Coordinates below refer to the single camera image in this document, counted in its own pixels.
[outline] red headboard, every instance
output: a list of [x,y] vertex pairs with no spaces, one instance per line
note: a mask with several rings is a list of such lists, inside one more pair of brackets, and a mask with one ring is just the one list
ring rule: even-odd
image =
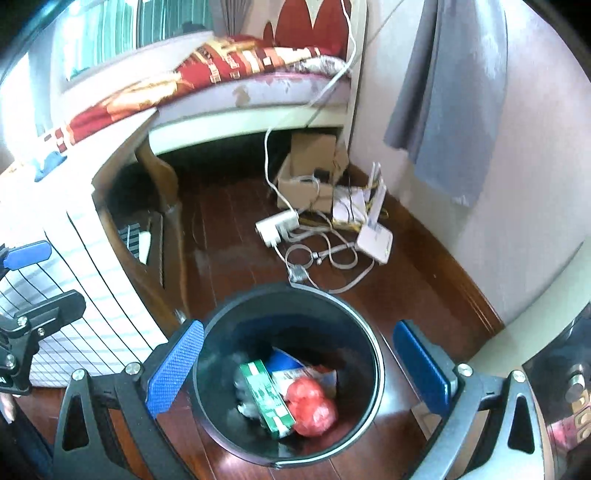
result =
[[[345,8],[350,15],[350,0],[345,0]],[[278,47],[324,47],[342,59],[347,55],[348,35],[340,0],[323,0],[313,26],[306,0],[285,0],[275,33],[271,22],[263,32],[263,38]]]

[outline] blanket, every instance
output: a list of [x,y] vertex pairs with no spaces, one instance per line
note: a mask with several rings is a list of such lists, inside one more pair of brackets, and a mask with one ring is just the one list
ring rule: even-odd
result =
[[43,135],[45,147],[66,152],[72,145],[108,125],[148,108],[172,102],[221,82],[283,69],[319,57],[322,48],[260,48],[255,41],[213,38],[191,52],[172,72],[162,73],[119,90]]

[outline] window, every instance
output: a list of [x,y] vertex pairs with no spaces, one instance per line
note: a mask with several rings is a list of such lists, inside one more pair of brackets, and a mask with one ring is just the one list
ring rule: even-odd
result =
[[209,0],[76,0],[65,15],[67,80],[138,47],[212,29]]

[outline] mattress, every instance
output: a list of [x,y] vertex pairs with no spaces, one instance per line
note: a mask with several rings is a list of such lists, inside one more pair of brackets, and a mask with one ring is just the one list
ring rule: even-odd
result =
[[[305,105],[329,81],[328,77],[322,75],[276,72],[221,83],[159,107],[160,114],[152,127],[236,108]],[[350,80],[342,78],[336,83],[332,93],[325,97],[326,104],[347,105],[350,92]]]

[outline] blue gripper pad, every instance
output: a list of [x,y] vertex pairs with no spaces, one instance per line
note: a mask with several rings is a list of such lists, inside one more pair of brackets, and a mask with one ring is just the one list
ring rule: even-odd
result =
[[[392,336],[394,348],[429,411],[444,416],[450,410],[457,380],[455,383],[450,382],[431,357],[428,350],[439,347],[428,342],[422,334],[415,334],[413,329],[418,330],[412,323],[409,326],[405,320],[398,322]],[[447,355],[444,353],[443,355],[451,362]]]
[[148,382],[146,406],[152,418],[167,411],[203,348],[203,324],[194,321]]
[[4,267],[9,270],[18,270],[35,263],[44,262],[50,256],[51,244],[42,240],[24,247],[11,248],[3,263]]

